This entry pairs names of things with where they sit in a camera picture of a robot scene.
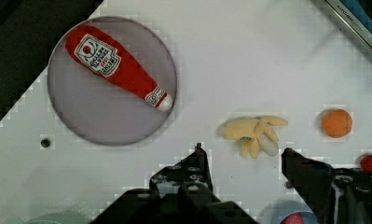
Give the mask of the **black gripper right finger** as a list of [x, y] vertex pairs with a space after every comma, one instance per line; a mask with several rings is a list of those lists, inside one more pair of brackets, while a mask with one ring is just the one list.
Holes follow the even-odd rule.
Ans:
[[319, 224], [372, 224], [372, 174], [334, 168], [289, 147], [281, 158], [283, 175]]

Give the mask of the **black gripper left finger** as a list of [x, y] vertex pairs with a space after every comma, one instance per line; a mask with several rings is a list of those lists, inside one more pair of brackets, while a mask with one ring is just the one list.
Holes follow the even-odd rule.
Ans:
[[202, 184], [213, 190], [208, 157], [202, 143], [197, 143], [186, 158], [162, 168], [149, 180], [149, 188], [156, 190], [161, 198], [176, 194], [184, 184]]

